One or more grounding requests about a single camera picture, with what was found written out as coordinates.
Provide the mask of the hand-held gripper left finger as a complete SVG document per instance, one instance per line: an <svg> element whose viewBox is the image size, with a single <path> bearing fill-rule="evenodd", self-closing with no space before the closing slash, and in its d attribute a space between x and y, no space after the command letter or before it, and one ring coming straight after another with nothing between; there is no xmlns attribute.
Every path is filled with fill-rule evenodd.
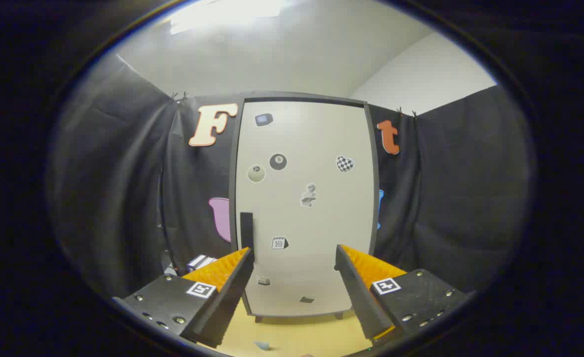
<svg viewBox="0 0 584 357"><path fill-rule="evenodd" d="M162 274L137 292L117 297L116 305L169 341L216 348L253 268L254 252L246 247L182 277Z"/></svg>

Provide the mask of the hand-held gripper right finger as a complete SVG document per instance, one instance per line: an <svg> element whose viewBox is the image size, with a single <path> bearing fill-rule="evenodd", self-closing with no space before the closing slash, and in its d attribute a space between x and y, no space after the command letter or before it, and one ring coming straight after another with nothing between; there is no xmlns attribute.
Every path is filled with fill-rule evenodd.
<svg viewBox="0 0 584 357"><path fill-rule="evenodd" d="M335 268L374 346L418 334L471 298L430 271L404 271L343 244L336 248Z"/></svg>

